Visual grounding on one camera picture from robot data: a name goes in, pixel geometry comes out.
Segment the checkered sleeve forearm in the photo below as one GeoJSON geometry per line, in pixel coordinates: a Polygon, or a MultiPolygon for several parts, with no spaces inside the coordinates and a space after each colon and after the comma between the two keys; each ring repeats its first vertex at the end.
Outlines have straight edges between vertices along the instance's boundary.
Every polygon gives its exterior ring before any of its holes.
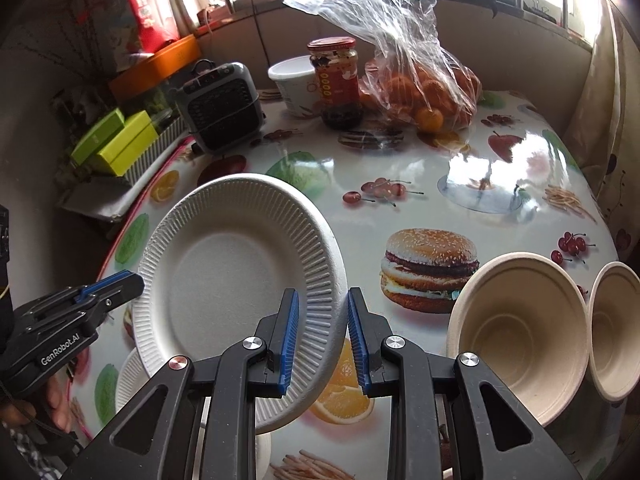
{"type": "Polygon", "coordinates": [[[61,479],[61,471],[58,470],[47,458],[45,458],[35,443],[21,432],[1,424],[1,479],[28,480],[28,479],[61,479]]]}

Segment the person's left hand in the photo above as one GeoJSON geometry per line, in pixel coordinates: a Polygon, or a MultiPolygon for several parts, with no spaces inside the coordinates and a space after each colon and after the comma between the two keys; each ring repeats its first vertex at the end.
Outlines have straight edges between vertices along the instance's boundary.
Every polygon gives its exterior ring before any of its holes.
{"type": "MultiPolygon", "coordinates": [[[[68,434],[73,421],[70,416],[70,404],[64,396],[63,388],[56,376],[49,378],[46,385],[32,396],[40,408],[44,408],[53,425],[68,434]]],[[[32,417],[36,417],[37,408],[29,400],[14,399],[1,401],[1,421],[9,427],[25,426],[32,417]]]]}

